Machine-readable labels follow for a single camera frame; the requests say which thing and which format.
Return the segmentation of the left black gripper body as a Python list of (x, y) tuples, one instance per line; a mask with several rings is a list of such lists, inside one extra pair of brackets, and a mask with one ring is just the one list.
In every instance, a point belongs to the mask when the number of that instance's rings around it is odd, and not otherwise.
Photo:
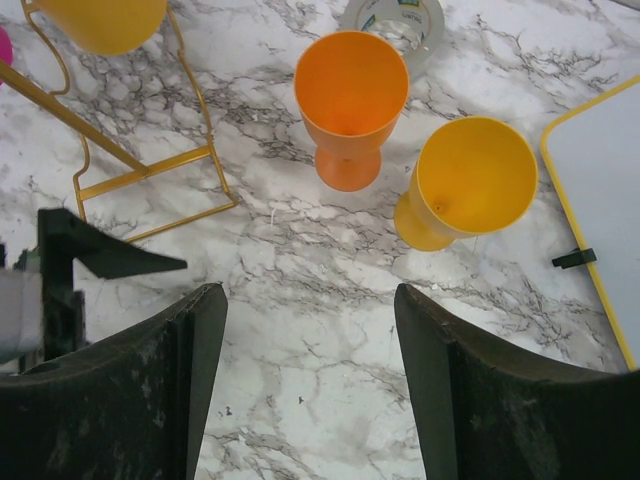
[(74, 289), (73, 257), (62, 254), (46, 260), (45, 273), (42, 345), (19, 358), (20, 373), (85, 346), (85, 298)]

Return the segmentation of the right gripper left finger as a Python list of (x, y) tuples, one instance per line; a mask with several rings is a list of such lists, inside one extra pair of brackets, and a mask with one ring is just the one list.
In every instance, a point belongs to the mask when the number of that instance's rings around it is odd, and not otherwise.
[(227, 299), (205, 284), (115, 335), (1, 380), (4, 479), (192, 479)]

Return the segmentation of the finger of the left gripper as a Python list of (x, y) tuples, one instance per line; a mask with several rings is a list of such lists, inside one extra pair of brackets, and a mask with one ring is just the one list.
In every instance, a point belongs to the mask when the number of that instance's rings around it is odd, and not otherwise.
[(65, 208), (37, 213), (38, 252), (44, 297), (63, 298), (73, 291), (73, 262), (94, 276), (112, 280), (183, 270), (182, 259), (146, 251), (114, 238)]

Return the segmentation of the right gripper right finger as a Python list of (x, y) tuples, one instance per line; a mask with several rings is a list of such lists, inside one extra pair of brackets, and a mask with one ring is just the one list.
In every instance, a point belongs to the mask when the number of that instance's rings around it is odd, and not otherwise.
[(396, 330), (430, 479), (635, 479), (639, 375), (556, 361), (402, 284)]

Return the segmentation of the yellow wine glass front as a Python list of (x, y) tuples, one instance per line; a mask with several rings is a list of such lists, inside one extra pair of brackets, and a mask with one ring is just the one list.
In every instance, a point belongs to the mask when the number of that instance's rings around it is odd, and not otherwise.
[(527, 140), (499, 120), (450, 121), (424, 144), (394, 210), (400, 238), (419, 251), (503, 230), (531, 206), (538, 166)]

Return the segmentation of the orange wine glass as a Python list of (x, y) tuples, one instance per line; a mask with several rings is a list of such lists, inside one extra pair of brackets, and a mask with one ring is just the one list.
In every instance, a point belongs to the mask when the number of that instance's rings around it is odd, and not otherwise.
[(300, 56), (294, 93), (316, 145), (315, 168), (329, 187), (361, 190), (377, 178), (380, 148), (408, 99), (410, 79), (399, 52), (361, 31), (341, 31)]

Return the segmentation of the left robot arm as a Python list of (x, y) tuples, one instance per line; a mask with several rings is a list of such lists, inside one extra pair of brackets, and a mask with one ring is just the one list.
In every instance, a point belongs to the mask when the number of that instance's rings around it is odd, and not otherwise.
[(37, 245), (1, 267), (1, 362), (36, 365), (89, 345), (85, 297), (74, 262), (105, 280), (183, 270), (187, 262), (146, 251), (86, 223), (66, 208), (37, 212)]

